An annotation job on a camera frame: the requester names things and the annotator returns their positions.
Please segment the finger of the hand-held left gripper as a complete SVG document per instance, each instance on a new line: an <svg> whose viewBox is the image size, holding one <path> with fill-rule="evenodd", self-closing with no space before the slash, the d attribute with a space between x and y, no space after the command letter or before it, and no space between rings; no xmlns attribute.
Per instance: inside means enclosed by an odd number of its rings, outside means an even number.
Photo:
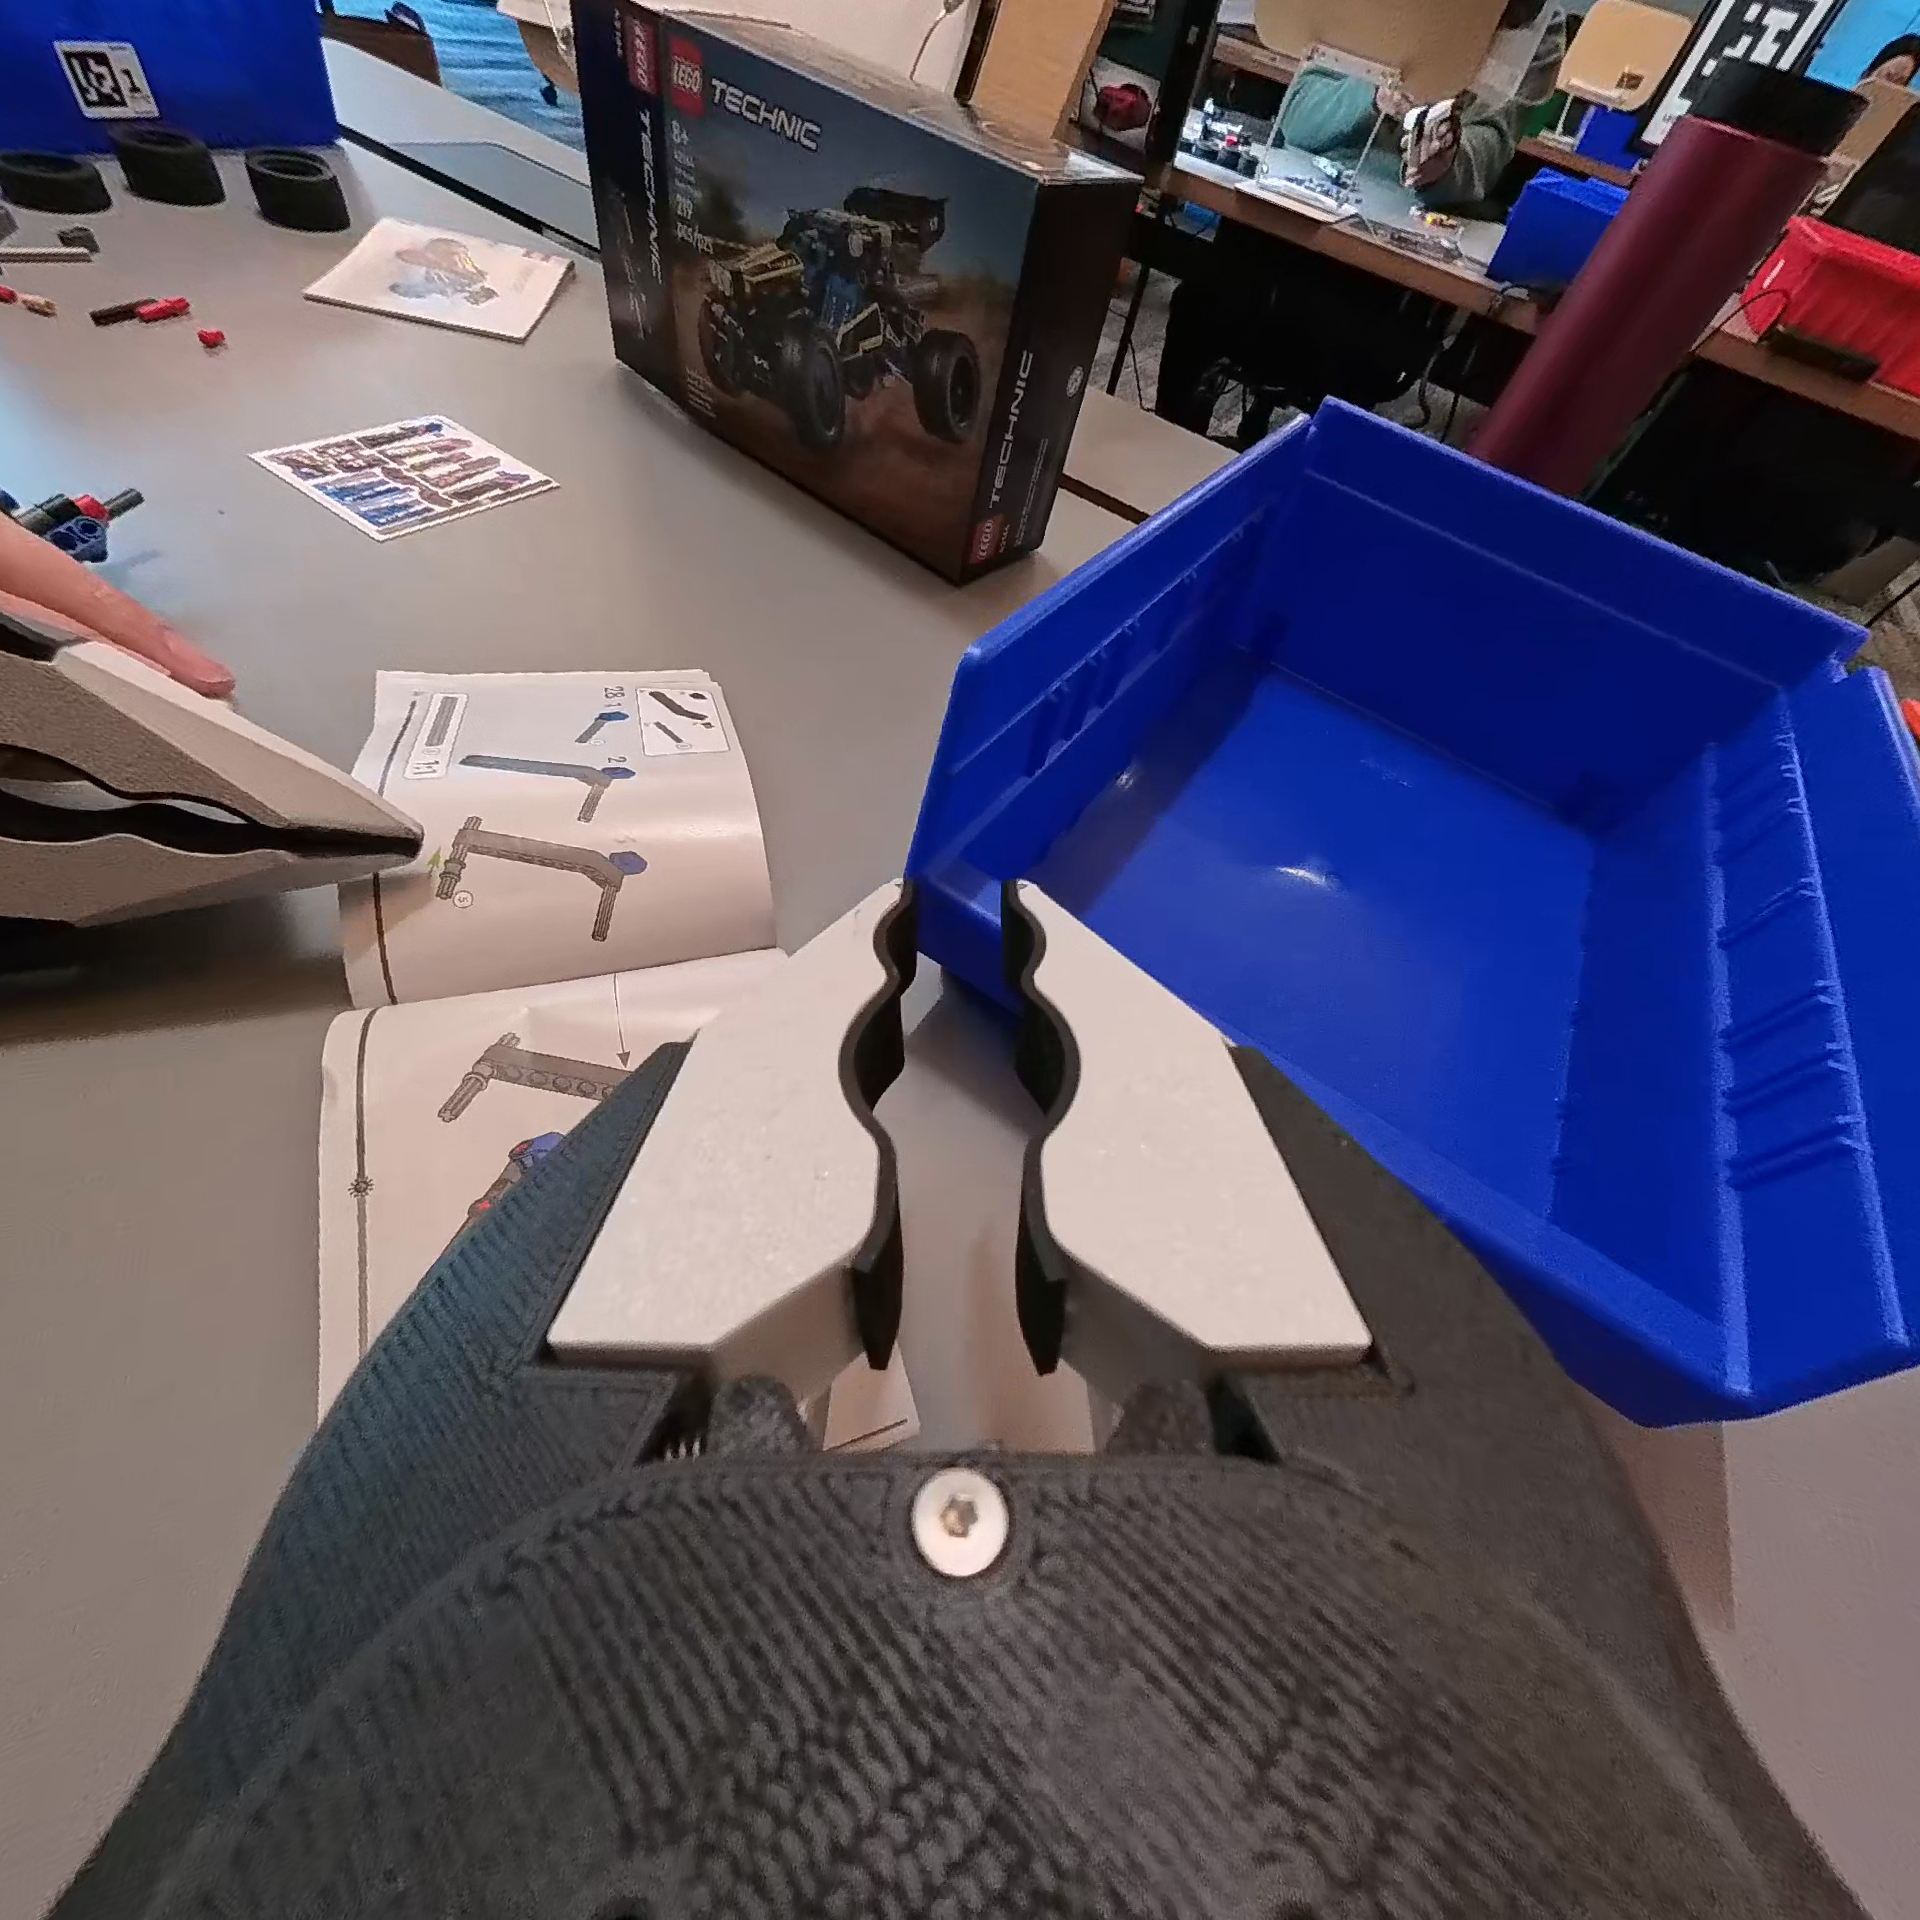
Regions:
<svg viewBox="0 0 1920 1920"><path fill-rule="evenodd" d="M5 810L2 913L109 926L404 863L404 832L266 828L198 810Z"/></svg>
<svg viewBox="0 0 1920 1920"><path fill-rule="evenodd" d="M127 799L201 803L397 858L421 847L419 824L383 795L103 641L5 648L2 745Z"/></svg>

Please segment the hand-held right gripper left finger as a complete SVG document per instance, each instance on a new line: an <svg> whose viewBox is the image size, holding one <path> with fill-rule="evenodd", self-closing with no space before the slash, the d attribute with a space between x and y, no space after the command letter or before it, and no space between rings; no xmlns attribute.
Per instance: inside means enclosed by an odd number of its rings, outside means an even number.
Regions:
<svg viewBox="0 0 1920 1920"><path fill-rule="evenodd" d="M686 1045L547 1344L566 1361L843 1372L894 1359L916 897L890 881Z"/></svg>

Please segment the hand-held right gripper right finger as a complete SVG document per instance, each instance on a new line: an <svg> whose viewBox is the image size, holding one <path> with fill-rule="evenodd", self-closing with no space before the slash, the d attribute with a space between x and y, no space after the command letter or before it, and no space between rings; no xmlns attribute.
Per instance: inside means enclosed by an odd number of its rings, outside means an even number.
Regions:
<svg viewBox="0 0 1920 1920"><path fill-rule="evenodd" d="M1015 1308L1040 1375L1227 1379L1373 1335L1232 1042L1033 881L1008 881L1015 1072L1037 1111Z"/></svg>

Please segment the grey and blue lego chassis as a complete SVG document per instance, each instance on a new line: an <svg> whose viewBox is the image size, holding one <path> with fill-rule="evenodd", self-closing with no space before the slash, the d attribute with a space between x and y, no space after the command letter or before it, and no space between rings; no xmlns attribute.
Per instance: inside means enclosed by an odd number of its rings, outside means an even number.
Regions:
<svg viewBox="0 0 1920 1920"><path fill-rule="evenodd" d="M136 486L107 497L57 493L35 505L24 505L11 492L2 492L6 519L84 563L104 563L114 523L146 502L146 493Z"/></svg>

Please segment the lego instruction booklet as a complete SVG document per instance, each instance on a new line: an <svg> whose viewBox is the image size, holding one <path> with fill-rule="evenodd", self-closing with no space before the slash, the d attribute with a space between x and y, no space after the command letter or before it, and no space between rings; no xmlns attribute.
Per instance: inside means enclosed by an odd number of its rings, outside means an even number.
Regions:
<svg viewBox="0 0 1920 1920"><path fill-rule="evenodd" d="M660 674L379 674L354 775L421 828L345 882L352 1006L327 1032L320 1380L327 1415L429 1269L643 1068L792 956L720 686ZM917 1429L905 1363L701 1372L782 1380L828 1448Z"/></svg>
<svg viewBox="0 0 1920 1920"><path fill-rule="evenodd" d="M572 273L570 253L382 217L302 298L523 344Z"/></svg>

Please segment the lego sticker sheet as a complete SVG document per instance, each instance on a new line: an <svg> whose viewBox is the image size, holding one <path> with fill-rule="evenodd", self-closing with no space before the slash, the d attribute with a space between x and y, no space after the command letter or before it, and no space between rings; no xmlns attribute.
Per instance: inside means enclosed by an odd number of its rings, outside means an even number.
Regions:
<svg viewBox="0 0 1920 1920"><path fill-rule="evenodd" d="M263 448L251 462L379 543L559 489L540 468L446 414Z"/></svg>

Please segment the closed lego instruction booklet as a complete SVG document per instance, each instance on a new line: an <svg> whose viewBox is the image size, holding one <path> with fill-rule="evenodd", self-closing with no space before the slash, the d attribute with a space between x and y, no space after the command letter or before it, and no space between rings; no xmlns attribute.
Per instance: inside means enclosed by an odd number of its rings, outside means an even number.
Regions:
<svg viewBox="0 0 1920 1920"><path fill-rule="evenodd" d="M570 253L382 217L302 298L523 344L572 273Z"/></svg>

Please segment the person's left hand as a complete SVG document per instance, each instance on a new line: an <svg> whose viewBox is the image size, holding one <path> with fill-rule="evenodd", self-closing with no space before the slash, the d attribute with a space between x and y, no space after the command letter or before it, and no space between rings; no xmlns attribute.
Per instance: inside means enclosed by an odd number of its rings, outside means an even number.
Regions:
<svg viewBox="0 0 1920 1920"><path fill-rule="evenodd" d="M225 664L6 512L2 611L36 620L67 635L112 643L201 695L229 699L235 693L235 674Z"/></svg>

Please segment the blue plastic storage bin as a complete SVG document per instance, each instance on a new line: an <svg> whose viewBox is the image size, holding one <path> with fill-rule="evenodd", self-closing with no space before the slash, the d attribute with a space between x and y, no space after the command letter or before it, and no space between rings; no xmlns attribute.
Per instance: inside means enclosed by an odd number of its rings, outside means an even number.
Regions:
<svg viewBox="0 0 1920 1920"><path fill-rule="evenodd" d="M1917 1366L1917 738L1862 631L1327 402L961 661L908 875L1034 881L1644 1425Z"/></svg>
<svg viewBox="0 0 1920 1920"><path fill-rule="evenodd" d="M5 148L104 152L155 126L210 148L336 142L318 4L2 4Z"/></svg>

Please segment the black cardboard box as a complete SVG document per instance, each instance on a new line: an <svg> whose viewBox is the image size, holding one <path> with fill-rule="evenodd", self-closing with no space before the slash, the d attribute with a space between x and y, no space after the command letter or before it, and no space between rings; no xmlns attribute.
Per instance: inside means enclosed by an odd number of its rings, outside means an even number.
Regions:
<svg viewBox="0 0 1920 1920"><path fill-rule="evenodd" d="M572 6L615 355L951 583L1045 535L1136 181L791 26Z"/></svg>

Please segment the background wooden desk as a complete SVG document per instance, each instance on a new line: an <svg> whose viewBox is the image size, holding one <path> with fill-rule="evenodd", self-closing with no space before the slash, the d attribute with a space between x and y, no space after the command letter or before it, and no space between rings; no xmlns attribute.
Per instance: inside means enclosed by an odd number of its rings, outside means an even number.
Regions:
<svg viewBox="0 0 1920 1920"><path fill-rule="evenodd" d="M1254 228L1333 262L1355 265L1377 280L1439 299L1457 312L1491 318L1508 332L1530 339L1546 324L1546 309L1516 289L1504 289L1466 265L1428 259L1357 220L1328 224L1299 204L1266 197L1250 183L1212 164L1176 161L1158 170L1156 190L1165 204L1194 204L1224 224ZM1713 364L1777 391L1919 442L1919 398L1877 381L1842 381L1792 358L1768 348L1753 326L1726 309L1723 324L1693 344L1693 361Z"/></svg>

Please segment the maroon tube with black cap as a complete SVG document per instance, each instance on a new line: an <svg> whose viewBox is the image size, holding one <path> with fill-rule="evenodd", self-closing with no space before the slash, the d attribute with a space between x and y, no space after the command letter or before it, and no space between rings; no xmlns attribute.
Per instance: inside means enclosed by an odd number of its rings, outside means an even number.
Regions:
<svg viewBox="0 0 1920 1920"><path fill-rule="evenodd" d="M1868 109L1855 87L1723 64L1540 326L1477 423L1474 457L1579 493L1741 293Z"/></svg>

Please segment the small blue plastic bin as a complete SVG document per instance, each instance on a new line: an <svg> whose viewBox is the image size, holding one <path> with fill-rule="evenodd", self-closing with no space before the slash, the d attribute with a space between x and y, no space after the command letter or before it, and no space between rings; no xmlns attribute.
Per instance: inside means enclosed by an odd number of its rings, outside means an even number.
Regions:
<svg viewBox="0 0 1920 1920"><path fill-rule="evenodd" d="M1567 286L1627 199L1625 185L1541 167L1516 197L1486 279L1528 293Z"/></svg>

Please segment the red plastic bin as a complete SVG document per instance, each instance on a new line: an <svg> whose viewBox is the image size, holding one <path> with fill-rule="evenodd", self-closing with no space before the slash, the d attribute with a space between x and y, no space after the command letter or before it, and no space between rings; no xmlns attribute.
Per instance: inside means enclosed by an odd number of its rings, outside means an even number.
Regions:
<svg viewBox="0 0 1920 1920"><path fill-rule="evenodd" d="M1919 254L1792 217L1741 295L1758 335L1791 332L1874 361L1871 378L1919 396Z"/></svg>

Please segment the black and white marker sign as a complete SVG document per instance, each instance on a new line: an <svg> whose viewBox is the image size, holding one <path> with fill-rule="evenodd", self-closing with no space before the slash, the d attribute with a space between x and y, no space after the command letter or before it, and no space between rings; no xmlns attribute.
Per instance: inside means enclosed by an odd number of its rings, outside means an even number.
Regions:
<svg viewBox="0 0 1920 1920"><path fill-rule="evenodd" d="M1762 72L1801 76L1843 1L1713 1L1693 24L1640 113L1631 148L1652 158L1689 116L1739 113L1775 87Z"/></svg>

